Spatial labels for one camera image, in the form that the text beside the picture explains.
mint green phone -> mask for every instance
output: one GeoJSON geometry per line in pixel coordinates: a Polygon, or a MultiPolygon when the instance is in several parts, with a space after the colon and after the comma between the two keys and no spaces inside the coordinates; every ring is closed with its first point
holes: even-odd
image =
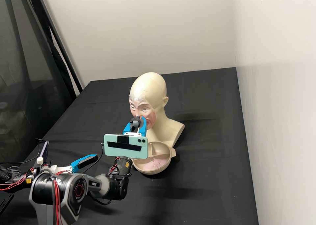
{"type": "Polygon", "coordinates": [[[104,154],[129,158],[148,158],[148,140],[140,133],[105,134],[104,154]]]}

white knob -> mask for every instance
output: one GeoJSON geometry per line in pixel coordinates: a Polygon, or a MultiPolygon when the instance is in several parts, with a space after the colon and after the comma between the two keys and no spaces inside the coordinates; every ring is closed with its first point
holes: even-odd
{"type": "Polygon", "coordinates": [[[42,165],[44,163],[44,158],[38,157],[37,158],[37,164],[42,165]]]}

blue bracket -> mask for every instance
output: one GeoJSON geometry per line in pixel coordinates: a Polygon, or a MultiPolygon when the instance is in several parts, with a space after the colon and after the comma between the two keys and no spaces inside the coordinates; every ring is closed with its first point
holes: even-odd
{"type": "MultiPolygon", "coordinates": [[[[123,134],[132,132],[133,120],[134,120],[134,119],[135,119],[135,118],[133,118],[132,121],[130,121],[129,123],[127,123],[127,125],[125,126],[125,128],[124,128],[124,130],[123,130],[123,134]]],[[[141,128],[139,129],[138,132],[139,132],[143,137],[146,137],[147,122],[146,122],[145,117],[143,117],[143,116],[140,117],[140,125],[141,125],[141,128]]]]}
{"type": "Polygon", "coordinates": [[[79,169],[88,166],[89,164],[98,160],[97,154],[89,154],[87,156],[81,157],[70,164],[72,166],[72,172],[76,173],[79,169]]]}

mannequin nose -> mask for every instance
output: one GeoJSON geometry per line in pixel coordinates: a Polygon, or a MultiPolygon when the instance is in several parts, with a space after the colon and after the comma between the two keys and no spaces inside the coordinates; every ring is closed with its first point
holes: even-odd
{"type": "Polygon", "coordinates": [[[142,111],[137,110],[136,111],[136,116],[142,116],[142,111]]]}

black tablecloth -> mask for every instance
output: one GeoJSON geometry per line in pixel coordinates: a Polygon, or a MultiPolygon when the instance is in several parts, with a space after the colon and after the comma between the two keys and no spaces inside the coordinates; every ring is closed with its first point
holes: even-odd
{"type": "MultiPolygon", "coordinates": [[[[166,114],[185,124],[175,145],[177,156],[158,175],[132,168],[122,201],[102,206],[87,197],[75,224],[258,224],[236,69],[163,77],[169,96],[166,114]]],[[[103,135],[123,131],[132,117],[128,95],[135,79],[88,84],[45,136],[54,165],[100,154],[103,135]]],[[[103,156],[87,173],[106,173],[113,161],[103,156]]],[[[3,224],[37,224],[28,193],[15,194],[1,216],[3,224]]]]}

